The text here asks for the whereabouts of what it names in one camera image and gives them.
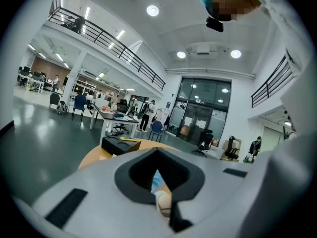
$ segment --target gray floor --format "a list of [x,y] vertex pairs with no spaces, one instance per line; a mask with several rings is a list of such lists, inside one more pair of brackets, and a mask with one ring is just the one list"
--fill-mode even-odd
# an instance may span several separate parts
[[[15,128],[0,140],[1,171],[12,194],[32,204],[46,189],[77,170],[85,155],[99,143],[102,120],[89,130],[90,118],[58,115],[15,97]],[[135,137],[148,139],[149,132]],[[180,138],[163,135],[161,143],[190,153],[196,149]]]

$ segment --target black railing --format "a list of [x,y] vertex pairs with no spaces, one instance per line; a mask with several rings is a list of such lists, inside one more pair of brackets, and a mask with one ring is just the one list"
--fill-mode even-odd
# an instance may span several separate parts
[[74,27],[76,25],[75,21],[80,18],[80,15],[65,8],[53,8],[51,12],[49,21],[72,29],[72,31],[96,43],[117,58],[123,60],[137,72],[145,75],[151,83],[154,83],[163,90],[165,82],[145,62],[110,33],[87,19],[85,19],[85,24],[81,29],[76,29]]
[[271,76],[268,77],[266,82],[251,96],[252,108],[267,100],[294,78],[290,65],[285,59],[286,57],[284,56]]

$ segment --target ceiling light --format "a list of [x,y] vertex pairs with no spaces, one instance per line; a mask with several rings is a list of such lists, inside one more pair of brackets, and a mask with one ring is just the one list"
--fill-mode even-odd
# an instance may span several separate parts
[[35,48],[33,48],[30,44],[29,44],[29,47],[30,47],[32,50],[35,50]]
[[148,15],[150,16],[157,16],[158,13],[159,13],[159,8],[157,8],[155,5],[150,5],[148,8],[147,8],[147,13]]
[[241,52],[238,50],[233,50],[233,51],[231,51],[231,56],[233,58],[239,58],[241,56]]
[[57,57],[59,58],[59,60],[64,61],[64,60],[60,57],[59,54],[56,54],[56,55],[57,55]]
[[87,7],[87,9],[86,9],[86,13],[85,13],[85,19],[87,19],[87,18],[88,18],[89,11],[90,11],[90,8],[89,8],[89,7]]
[[125,31],[124,30],[122,30],[118,35],[117,35],[117,39],[119,40],[119,38],[122,36],[122,34],[124,34],[125,33]]
[[184,52],[180,51],[180,52],[177,52],[177,56],[178,56],[179,58],[185,58],[185,57],[186,57],[186,54],[185,54]]
[[46,57],[45,57],[44,55],[42,55],[41,53],[39,53],[39,55],[40,55],[41,57],[43,57],[44,59],[46,59]]

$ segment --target white column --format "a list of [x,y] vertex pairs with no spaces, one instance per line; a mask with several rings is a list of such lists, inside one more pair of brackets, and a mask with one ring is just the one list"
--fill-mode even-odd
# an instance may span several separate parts
[[0,42],[0,129],[13,120],[13,91],[22,58],[35,34],[49,17],[53,0],[26,0]]
[[69,105],[70,94],[71,94],[71,91],[73,90],[73,86],[76,82],[77,75],[81,69],[81,66],[83,64],[86,54],[87,54],[86,51],[82,51],[80,53],[79,57],[77,58],[73,66],[73,69],[71,69],[69,73],[68,80],[64,88],[63,97],[61,98],[61,100],[66,103],[66,106]]

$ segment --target blue chair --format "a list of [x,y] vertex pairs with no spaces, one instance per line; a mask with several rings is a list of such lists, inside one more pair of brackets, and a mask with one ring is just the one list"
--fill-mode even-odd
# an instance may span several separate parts
[[86,105],[86,97],[82,94],[78,94],[75,98],[75,102],[74,102],[74,108],[73,108],[73,114],[72,114],[72,120],[74,120],[74,114],[75,114],[75,109],[81,110],[81,115],[80,115],[80,121],[82,121],[83,119],[83,115],[84,115],[84,110],[85,110],[85,105]]
[[159,142],[160,142],[160,140],[162,138],[162,132],[160,130],[162,128],[163,128],[163,125],[162,125],[162,123],[160,121],[154,121],[153,122],[152,127],[151,127],[150,136],[151,136],[151,134],[153,134],[152,135],[152,139],[153,139],[153,136],[157,135],[157,139],[155,140],[155,142],[157,142],[159,136],[160,136],[160,138],[159,138]]

